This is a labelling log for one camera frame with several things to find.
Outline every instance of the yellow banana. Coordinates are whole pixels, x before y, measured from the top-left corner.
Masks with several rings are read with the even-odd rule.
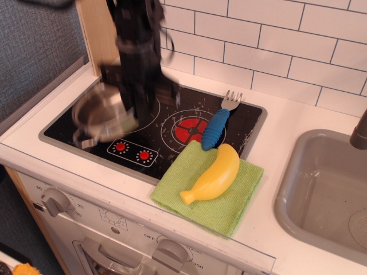
[[[223,194],[235,180],[240,168],[236,150],[223,143],[218,147],[217,158],[198,178],[189,191],[180,192],[182,201],[189,205],[193,201],[206,201]]]

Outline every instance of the oven knob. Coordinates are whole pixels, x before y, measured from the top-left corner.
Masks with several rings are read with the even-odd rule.
[[[141,160],[147,160],[150,157],[150,154],[147,151],[143,151],[139,154],[139,158]]]
[[[126,145],[122,142],[116,144],[116,150],[119,152],[122,152],[126,149]]]
[[[55,188],[48,188],[41,195],[41,199],[48,213],[52,217],[56,217],[58,213],[65,212],[70,205],[70,201],[67,196]]]
[[[152,259],[167,266],[175,272],[180,272],[189,258],[188,252],[178,243],[170,239],[163,239],[151,256]]]

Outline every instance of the toy stove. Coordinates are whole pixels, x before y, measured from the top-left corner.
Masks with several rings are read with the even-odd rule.
[[[181,105],[176,108],[156,100],[150,116],[138,129],[112,143],[98,143],[87,150],[73,144],[77,127],[72,120],[72,106],[51,122],[40,139],[64,150],[90,159],[156,185],[190,141],[201,141],[222,98],[206,92],[180,87]],[[260,131],[266,111],[241,103],[231,112],[220,140],[246,158]]]

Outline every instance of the pot handle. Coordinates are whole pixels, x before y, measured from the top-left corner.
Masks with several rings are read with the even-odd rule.
[[[91,139],[85,139],[85,140],[80,141],[80,136],[82,134],[84,134],[84,131],[81,130],[80,128],[78,128],[73,134],[73,142],[77,148],[84,150],[86,148],[94,147],[95,145],[98,144],[98,141],[99,141],[98,136],[93,137]]]

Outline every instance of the faucet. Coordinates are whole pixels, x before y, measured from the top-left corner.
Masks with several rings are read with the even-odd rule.
[[[357,149],[367,150],[367,110],[355,127],[349,142]]]

